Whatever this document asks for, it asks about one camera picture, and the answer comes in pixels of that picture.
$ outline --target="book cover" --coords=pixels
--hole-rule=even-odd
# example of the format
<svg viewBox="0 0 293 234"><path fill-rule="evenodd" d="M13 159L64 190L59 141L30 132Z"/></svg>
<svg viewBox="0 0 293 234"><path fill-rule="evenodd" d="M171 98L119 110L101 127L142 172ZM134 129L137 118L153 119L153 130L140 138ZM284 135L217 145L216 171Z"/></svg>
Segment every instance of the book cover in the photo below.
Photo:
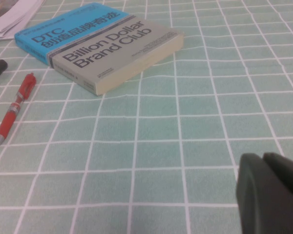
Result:
<svg viewBox="0 0 293 234"><path fill-rule="evenodd" d="M183 46L183 33L91 3L15 34L16 44L96 95Z"/></svg>

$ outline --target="white grid line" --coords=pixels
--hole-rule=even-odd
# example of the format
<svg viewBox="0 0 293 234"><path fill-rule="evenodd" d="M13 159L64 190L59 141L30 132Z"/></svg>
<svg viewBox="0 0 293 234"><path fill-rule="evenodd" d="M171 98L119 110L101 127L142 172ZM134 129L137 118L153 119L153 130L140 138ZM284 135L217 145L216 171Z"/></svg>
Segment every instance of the white grid line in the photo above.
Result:
<svg viewBox="0 0 293 234"><path fill-rule="evenodd" d="M145 8L145 19L147 18L147 5ZM141 96L141 82L143 78L143 71L140 74L139 85L138 85L138 98L137 98L137 113L136 113L136 128L135 128L135 140L133 145L133 158L132 158L132 171L131 171L131 185L130 185L130 195L129 195L129 206L128 206L128 218L127 218L127 234L131 234L131 223L132 223L132 204L134 196L134 186L135 186L135 168L137 159L137 142L138 142L138 132L139 132L139 114L140 114L140 96Z"/></svg>
<svg viewBox="0 0 293 234"><path fill-rule="evenodd" d="M111 202L111 203L94 203L81 204L80 208L94 208L94 207L109 207L109 206L128 206L126 202ZM160 202L133 202L133 206L157 206L157 207L184 207L184 203L160 203ZM236 208L235 203L189 203L190 207L214 207L214 208ZM76 205L62 205L62 206L29 206L28 210L54 210L54 209L74 209ZM22 206L0 206L0 210L22 210Z"/></svg>
<svg viewBox="0 0 293 234"><path fill-rule="evenodd" d="M222 9L221 9L221 6L220 6L218 0L217 0L217 4L218 4L218 6L219 6L219 9L220 9L220 11L221 11L223 17L224 17L224 21L225 21L225 23L226 23L226 25L227 25L227 28L228 28L228 30L229 30L229 33L230 33L230 35L232 36L233 44L234 44L234 46L237 46L236 41L235 41L235 38L233 37L232 32L231 32L231 29L230 29L230 27L229 27L229 25L228 25L228 23L227 23L227 18L226 18L226 16L224 15L224 13L223 13L223 11L222 11ZM250 83L251 83L252 89L253 89L253 91L255 92L256 99L257 99L257 101L258 101L258 104L259 104L259 106L260 106L260 109L262 110L262 112L263 112L263 114L264 114L264 116L265 116L265 119L266 119L267 124L268 124L268 126L269 126L269 129L270 129L270 131L271 131L271 133L272 133L272 136L273 136L273 138L274 138L274 140L275 140L275 143L276 143L276 145L277 145L277 148L278 148L279 152L281 153L281 155L284 155L283 150L282 150L282 148L281 148L281 145L279 144L279 141L278 141L278 139L276 138L276 134L275 134L274 129L273 129L273 127L272 127L272 124L271 124L271 122L270 122L270 120L269 120L269 117L268 117L268 115L267 115L267 113L266 113L266 111L265 111L265 108L264 108L264 106L263 106L263 104L262 104L262 102L261 102L261 100L260 100L260 98L259 98L259 95L258 95L258 93L257 93L257 91L256 91L255 85L254 85L254 83L253 83L253 81L252 81L252 78L251 78L251 76L250 76L250 74L249 74L249 69L248 69L247 66L245 65L245 62L244 62L244 59L243 59L243 57L242 57L242 55L241 55L241 53L240 53L240 50L239 50L238 48L236 48L236 50L237 50L237 53L238 53L238 55L239 55L239 57L240 57L240 59L241 59L241 62L242 62L242 64L243 64L243 66L244 66L244 68L245 68L245 72L246 72L246 74L247 74L247 76L248 76L248 78L249 78L249 81L250 81Z"/></svg>
<svg viewBox="0 0 293 234"><path fill-rule="evenodd" d="M170 26L173 27L172 16L171 16L171 2L169 3L169 15L170 15ZM191 223L190 223L190 211L189 211L189 200L188 200L188 189L187 189L187 179L185 172L185 159L184 150L182 143L182 131L181 131L181 120L180 120L180 108L179 108L179 98L178 98L178 82L177 82L177 70L176 70L176 53L173 53L173 65L174 65L174 81L175 81L175 95L176 95L176 110L177 110L177 123L178 123L178 138L179 138L179 150L180 150L180 161L181 161L181 175L182 175L182 185L184 193L185 202L185 214L186 214L186 228L187 234L191 234Z"/></svg>
<svg viewBox="0 0 293 234"><path fill-rule="evenodd" d="M197 11L196 11L196 6L194 4L194 0L192 0L192 3L193 3L193 8L195 9L195 15L196 15L198 27L199 27L200 33L202 34L202 29L201 29L201 26L200 26L200 21L199 21L198 15L197 15ZM202 37L202 41L203 41L203 45L205 47L206 46L206 43L205 43L204 37ZM225 136L225 139L226 139L226 145L227 145L228 152L229 152L229 155L230 155L230 160L231 160L231 163L233 164L233 166L236 166L235 160L234 160L234 157L233 157L233 152L232 152L232 149L231 149L231 146L230 146L230 143L229 143L229 137L228 137L228 133L227 133L227 129L226 129L224 117L223 117L223 114L221 112L221 106L220 106L220 103L219 103L219 100L218 100L217 91L216 91L215 82L214 82L214 77L213 77L213 74L212 74L212 69L211 69L211 65L210 65L210 62L209 62L209 55L208 55L208 52L207 52L206 47L204 48L204 50L205 50L205 55L206 55L207 63L208 63L208 67L209 67L209 75L210 75L210 80L211 80L211 83L212 83L213 92L214 92L214 96L215 96L215 100L216 100L217 110L218 110L218 114L219 114L219 117L220 117L221 125L222 125L222 128L223 128L223 133L224 133L224 136ZM234 176L235 176L235 179L237 180L237 178L238 178L238 171L237 171L237 169L234 169Z"/></svg>

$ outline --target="pen clip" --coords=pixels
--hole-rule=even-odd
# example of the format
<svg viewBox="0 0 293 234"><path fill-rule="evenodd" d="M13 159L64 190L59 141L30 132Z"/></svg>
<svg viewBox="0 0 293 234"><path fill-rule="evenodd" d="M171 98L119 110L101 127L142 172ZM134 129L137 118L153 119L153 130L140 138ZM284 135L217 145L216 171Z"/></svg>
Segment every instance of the pen clip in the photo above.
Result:
<svg viewBox="0 0 293 234"><path fill-rule="evenodd" d="M35 85L36 85L36 78L34 77L34 74L30 73L26 75L23 83L21 84L19 88L19 93L23 96L24 100L27 100L29 98L29 95Z"/></svg>

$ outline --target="white paper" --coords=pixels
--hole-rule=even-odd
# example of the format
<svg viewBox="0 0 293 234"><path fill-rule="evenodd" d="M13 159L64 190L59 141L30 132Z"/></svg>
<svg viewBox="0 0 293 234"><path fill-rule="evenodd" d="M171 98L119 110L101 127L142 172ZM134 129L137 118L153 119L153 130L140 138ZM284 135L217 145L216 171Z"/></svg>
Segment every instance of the white paper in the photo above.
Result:
<svg viewBox="0 0 293 234"><path fill-rule="evenodd" d="M0 40L13 39L18 31L26 27L43 3L44 0L0 0Z"/></svg>

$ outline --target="book spine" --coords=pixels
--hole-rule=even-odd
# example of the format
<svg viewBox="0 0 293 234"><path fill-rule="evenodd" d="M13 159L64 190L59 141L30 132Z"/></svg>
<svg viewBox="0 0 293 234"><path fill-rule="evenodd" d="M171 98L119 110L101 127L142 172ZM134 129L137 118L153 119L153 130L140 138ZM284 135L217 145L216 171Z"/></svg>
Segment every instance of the book spine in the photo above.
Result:
<svg viewBox="0 0 293 234"><path fill-rule="evenodd" d="M41 51L39 51L37 48L28 44L26 42L26 40L23 40L21 37L15 35L15 43L19 48L23 49L24 51L26 51L30 55L34 56L35 58L37 58L41 62L48 65L45 54L42 53Z"/></svg>
<svg viewBox="0 0 293 234"><path fill-rule="evenodd" d="M81 76L74 69L71 69L67 66L63 66L63 64L61 64L57 60L53 60L53 65L54 65L54 70L66 76L67 78L71 79L72 81L76 82L77 84L85 88L86 90L97 95L96 83Z"/></svg>

